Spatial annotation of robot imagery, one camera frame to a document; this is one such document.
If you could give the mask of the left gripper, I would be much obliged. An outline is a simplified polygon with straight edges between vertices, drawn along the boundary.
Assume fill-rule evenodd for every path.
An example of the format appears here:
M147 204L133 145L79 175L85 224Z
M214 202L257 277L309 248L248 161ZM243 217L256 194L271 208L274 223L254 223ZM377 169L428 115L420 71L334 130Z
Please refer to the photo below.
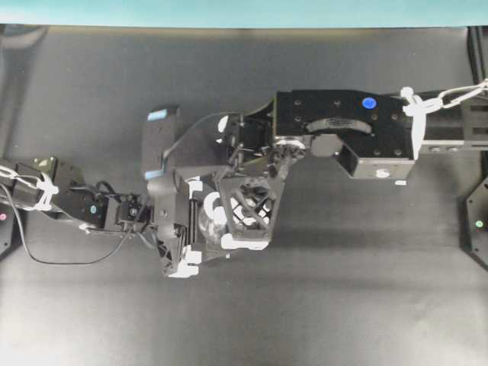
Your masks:
M229 258L223 250L186 246L189 228L189 199L214 202L220 193L212 175L200 175L188 183L174 171L146 173L147 190L153 203L152 224L162 273L168 278L191 278L203 264Z

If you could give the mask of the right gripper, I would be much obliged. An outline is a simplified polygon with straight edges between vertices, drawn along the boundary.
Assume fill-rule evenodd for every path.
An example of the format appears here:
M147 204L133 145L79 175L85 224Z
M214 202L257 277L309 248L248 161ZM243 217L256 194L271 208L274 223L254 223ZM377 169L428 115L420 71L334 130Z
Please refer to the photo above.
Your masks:
M299 136L276 136L271 111L231 113L217 125L237 175L217 185L226 214L224 250L263 250L271 242L290 167L305 156Z

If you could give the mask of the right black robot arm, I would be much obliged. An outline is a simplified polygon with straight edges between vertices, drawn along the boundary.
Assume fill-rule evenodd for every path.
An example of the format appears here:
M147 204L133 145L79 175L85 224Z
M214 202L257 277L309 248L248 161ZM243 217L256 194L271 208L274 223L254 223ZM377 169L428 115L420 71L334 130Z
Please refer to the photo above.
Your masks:
M279 91L256 111L228 116L221 131L228 164L213 179L218 244L262 250L298 161L320 156L351 178L402 181L423 153L486 151L487 88Z

